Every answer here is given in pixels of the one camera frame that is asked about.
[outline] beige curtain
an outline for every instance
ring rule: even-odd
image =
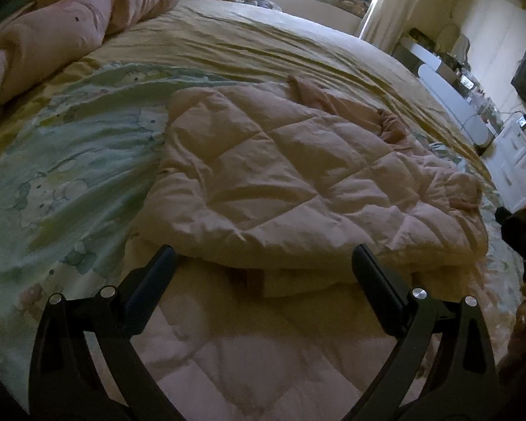
[[[419,0],[373,0],[359,37],[391,54]]]

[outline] white cabinet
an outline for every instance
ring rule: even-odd
[[[516,120],[507,123],[482,160],[507,209],[526,207],[526,135]]]

